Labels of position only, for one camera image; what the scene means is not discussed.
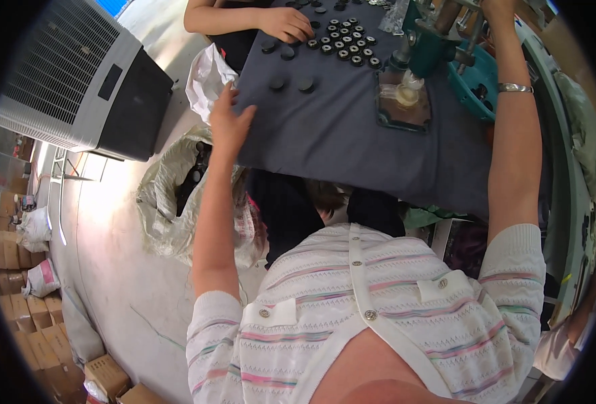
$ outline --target rhinestone button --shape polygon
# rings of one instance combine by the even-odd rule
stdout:
[[[377,317],[379,317],[379,315],[377,314],[376,311],[374,310],[366,310],[365,313],[363,313],[363,315],[365,316],[365,318],[367,318],[369,321],[374,321],[377,319]]]

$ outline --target air cooler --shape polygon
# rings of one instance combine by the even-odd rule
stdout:
[[[172,79],[94,0],[54,0],[20,44],[0,126],[120,160],[154,154]]]

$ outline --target woman's left hand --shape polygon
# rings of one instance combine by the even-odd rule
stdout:
[[[211,158],[223,158],[230,164],[234,163],[244,144],[257,109],[255,105],[251,105],[246,107],[240,116],[237,116],[231,107],[237,103],[234,98],[240,92],[231,88],[232,82],[229,81],[223,87],[219,99],[215,101],[210,115],[213,130],[213,153]]]

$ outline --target black pants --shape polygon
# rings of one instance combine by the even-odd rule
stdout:
[[[269,240],[267,269],[280,255],[324,227],[300,177],[252,169],[246,179],[246,191],[260,210],[261,220],[266,225]],[[350,222],[392,237],[405,236],[397,198],[386,193],[354,189],[348,202],[347,215]]]

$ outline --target fan grille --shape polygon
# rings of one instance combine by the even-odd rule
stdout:
[[[73,124],[93,75],[120,34],[108,19],[113,22],[84,0],[54,1],[31,32],[4,95]]]

